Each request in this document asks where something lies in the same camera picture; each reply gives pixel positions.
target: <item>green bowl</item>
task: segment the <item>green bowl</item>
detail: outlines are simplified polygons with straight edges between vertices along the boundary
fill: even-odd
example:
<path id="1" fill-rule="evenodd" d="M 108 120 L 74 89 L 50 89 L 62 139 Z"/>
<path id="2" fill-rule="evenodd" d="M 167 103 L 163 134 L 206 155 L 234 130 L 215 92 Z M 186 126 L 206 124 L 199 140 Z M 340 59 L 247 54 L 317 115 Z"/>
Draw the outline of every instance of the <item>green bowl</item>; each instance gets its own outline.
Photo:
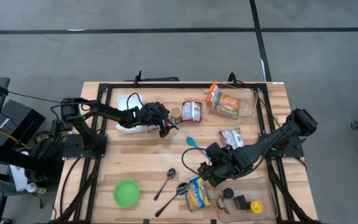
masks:
<path id="1" fill-rule="evenodd" d="M 121 207 L 131 207 L 139 199 L 139 186 L 133 180 L 120 181 L 114 189 L 114 200 Z"/>

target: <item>yellow cap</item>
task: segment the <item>yellow cap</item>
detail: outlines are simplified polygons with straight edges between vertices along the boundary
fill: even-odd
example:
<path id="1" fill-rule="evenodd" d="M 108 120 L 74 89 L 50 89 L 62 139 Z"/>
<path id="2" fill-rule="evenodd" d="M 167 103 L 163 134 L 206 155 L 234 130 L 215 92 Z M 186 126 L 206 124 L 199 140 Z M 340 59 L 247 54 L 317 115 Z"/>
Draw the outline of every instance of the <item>yellow cap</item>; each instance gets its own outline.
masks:
<path id="1" fill-rule="evenodd" d="M 258 200 L 251 201 L 249 207 L 250 207 L 251 211 L 253 211 L 255 213 L 261 213 L 264 210 L 264 205 L 262 204 L 262 202 L 260 202 Z"/>

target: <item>black box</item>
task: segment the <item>black box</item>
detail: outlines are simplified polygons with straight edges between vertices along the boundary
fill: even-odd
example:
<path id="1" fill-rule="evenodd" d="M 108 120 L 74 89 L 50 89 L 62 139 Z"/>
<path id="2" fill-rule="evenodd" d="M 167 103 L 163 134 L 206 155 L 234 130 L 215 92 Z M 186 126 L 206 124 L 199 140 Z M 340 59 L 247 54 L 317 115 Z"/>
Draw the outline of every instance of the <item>black box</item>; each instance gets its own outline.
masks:
<path id="1" fill-rule="evenodd" d="M 27 144 L 45 117 L 21 103 L 9 100 L 0 113 L 0 129 Z M 16 142 L 0 132 L 0 146 L 12 149 Z"/>

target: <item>blue spoon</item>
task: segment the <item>blue spoon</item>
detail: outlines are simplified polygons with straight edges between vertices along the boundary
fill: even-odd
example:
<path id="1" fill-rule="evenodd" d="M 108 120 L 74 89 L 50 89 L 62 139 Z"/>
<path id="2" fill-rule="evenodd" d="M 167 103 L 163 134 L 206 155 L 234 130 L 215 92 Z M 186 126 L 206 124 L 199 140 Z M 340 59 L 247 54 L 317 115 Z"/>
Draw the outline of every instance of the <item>blue spoon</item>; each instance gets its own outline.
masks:
<path id="1" fill-rule="evenodd" d="M 192 137 L 187 137 L 186 142 L 187 142 L 187 145 L 189 145 L 191 147 L 198 147 L 196 144 L 196 141 Z M 204 150 L 199 150 L 199 152 L 202 153 L 208 160 L 210 160 L 210 158 L 206 155 Z"/>

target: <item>red snack bag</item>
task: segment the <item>red snack bag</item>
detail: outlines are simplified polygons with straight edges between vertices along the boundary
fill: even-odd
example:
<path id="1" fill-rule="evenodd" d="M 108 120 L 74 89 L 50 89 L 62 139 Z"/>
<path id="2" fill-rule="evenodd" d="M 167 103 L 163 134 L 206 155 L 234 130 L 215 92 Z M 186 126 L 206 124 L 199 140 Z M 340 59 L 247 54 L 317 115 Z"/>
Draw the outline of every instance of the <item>red snack bag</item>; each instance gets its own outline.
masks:
<path id="1" fill-rule="evenodd" d="M 201 106 L 200 102 L 186 101 L 183 102 L 181 121 L 201 122 Z"/>

